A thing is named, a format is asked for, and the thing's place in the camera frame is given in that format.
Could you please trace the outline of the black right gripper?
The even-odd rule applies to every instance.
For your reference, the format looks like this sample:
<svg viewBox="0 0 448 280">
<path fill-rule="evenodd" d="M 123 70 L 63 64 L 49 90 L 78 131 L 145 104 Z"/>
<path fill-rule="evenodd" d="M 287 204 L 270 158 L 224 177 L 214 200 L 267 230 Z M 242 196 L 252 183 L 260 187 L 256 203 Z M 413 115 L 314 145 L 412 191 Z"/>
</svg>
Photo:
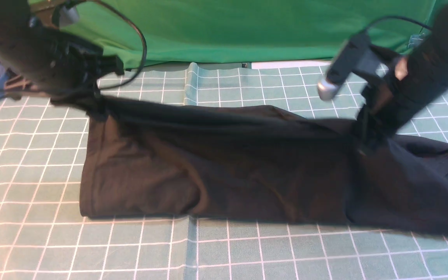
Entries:
<svg viewBox="0 0 448 280">
<path fill-rule="evenodd" d="M 390 137 L 434 100 L 434 50 L 418 46 L 409 56 L 384 47 L 370 46 L 373 60 L 388 66 L 379 77 L 366 76 L 359 112 L 359 135 Z"/>
</svg>

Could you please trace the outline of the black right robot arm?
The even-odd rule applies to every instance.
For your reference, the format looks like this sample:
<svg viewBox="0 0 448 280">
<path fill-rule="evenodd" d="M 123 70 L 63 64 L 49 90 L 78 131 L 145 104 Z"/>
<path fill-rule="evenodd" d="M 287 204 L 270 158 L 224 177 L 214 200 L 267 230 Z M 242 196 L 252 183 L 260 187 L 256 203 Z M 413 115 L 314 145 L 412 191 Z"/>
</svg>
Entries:
<svg viewBox="0 0 448 280">
<path fill-rule="evenodd" d="M 429 103 L 448 90 L 448 4 L 430 34 L 411 53 L 392 58 L 372 87 L 354 124 L 357 135 L 394 135 Z"/>
</svg>

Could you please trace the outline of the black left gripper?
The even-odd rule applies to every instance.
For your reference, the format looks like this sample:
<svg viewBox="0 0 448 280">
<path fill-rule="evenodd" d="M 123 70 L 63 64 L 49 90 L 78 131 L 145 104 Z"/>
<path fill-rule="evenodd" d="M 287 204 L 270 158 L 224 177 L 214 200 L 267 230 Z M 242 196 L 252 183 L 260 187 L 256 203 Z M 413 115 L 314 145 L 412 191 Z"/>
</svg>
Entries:
<svg viewBox="0 0 448 280">
<path fill-rule="evenodd" d="M 96 96 L 98 78 L 124 75 L 123 61 L 102 53 L 98 45 L 60 30 L 0 23 L 0 61 L 17 74 L 4 86 L 5 97 Z"/>
</svg>

